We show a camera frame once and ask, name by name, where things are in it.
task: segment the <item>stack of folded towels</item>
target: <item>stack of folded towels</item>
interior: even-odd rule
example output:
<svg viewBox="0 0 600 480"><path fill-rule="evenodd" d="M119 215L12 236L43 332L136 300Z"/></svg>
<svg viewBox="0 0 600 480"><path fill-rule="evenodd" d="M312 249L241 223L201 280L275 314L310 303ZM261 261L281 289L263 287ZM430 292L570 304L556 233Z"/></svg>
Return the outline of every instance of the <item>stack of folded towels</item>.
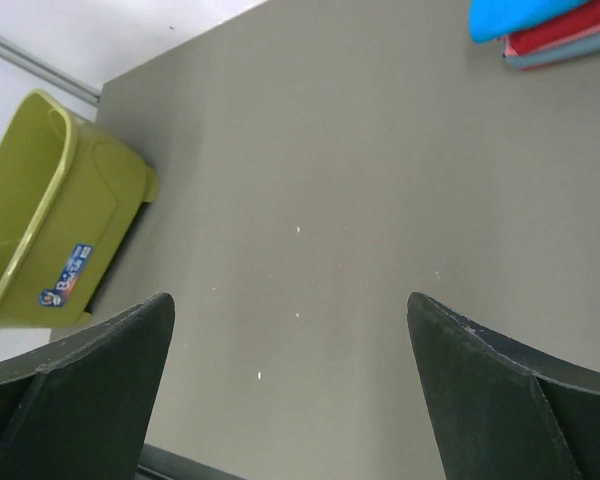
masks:
<svg viewBox="0 0 600 480"><path fill-rule="evenodd" d="M473 0L469 31L503 40L512 67L538 67L600 50L600 0Z"/></svg>

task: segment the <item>folded cloth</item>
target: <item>folded cloth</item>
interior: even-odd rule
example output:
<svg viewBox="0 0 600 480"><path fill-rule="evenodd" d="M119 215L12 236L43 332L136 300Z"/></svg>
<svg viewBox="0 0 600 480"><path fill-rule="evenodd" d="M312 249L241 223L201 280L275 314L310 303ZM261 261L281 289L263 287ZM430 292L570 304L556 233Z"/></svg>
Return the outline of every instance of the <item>folded cloth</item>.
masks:
<svg viewBox="0 0 600 480"><path fill-rule="evenodd" d="M474 42L488 42L535 27L583 5L586 0L473 0L469 33Z"/></svg>
<svg viewBox="0 0 600 480"><path fill-rule="evenodd" d="M559 62L568 58L579 57L597 52L598 50L600 50L600 32L547 50L540 50L517 57L505 57L505 60L513 68L523 70L547 63Z"/></svg>
<svg viewBox="0 0 600 480"><path fill-rule="evenodd" d="M507 36L505 55L525 55L600 32L600 0L588 3L546 23Z"/></svg>

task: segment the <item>white speck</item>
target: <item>white speck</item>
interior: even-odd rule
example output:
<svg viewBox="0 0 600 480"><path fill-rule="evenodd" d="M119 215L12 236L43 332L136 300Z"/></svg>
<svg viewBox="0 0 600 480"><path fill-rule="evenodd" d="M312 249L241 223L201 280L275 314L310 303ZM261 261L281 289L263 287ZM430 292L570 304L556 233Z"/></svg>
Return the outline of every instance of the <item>white speck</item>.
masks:
<svg viewBox="0 0 600 480"><path fill-rule="evenodd" d="M344 229L344 230L349 230L349 229L350 229L351 227L353 227L353 226L354 226L356 223L358 223L358 220L360 220L360 219L359 219L359 218L356 218L356 219L355 219L353 222L351 222L350 224L348 224L348 225L345 225L345 226L343 227L343 229Z"/></svg>

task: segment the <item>red towel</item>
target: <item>red towel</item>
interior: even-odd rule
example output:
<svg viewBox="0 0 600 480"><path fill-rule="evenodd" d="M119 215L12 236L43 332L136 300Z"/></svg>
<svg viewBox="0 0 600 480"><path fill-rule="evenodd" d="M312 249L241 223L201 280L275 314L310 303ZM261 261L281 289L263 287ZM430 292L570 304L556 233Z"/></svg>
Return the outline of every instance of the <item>red towel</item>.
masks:
<svg viewBox="0 0 600 480"><path fill-rule="evenodd" d="M510 34L507 48L518 55L525 55L566 37L600 25L600 0L591 0L581 7L553 18L528 30Z"/></svg>

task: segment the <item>white wall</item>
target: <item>white wall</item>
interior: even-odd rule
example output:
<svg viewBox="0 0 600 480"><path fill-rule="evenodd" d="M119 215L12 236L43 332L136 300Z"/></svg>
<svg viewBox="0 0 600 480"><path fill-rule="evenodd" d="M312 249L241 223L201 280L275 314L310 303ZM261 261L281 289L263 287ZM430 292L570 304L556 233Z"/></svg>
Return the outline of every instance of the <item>white wall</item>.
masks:
<svg viewBox="0 0 600 480"><path fill-rule="evenodd" d="M35 88L45 89L85 118L95 119L95 107L0 58L0 141L18 105ZM0 361L44 345L50 333L46 328L0 330Z"/></svg>
<svg viewBox="0 0 600 480"><path fill-rule="evenodd" d="M262 1L0 0L0 35L101 88Z"/></svg>

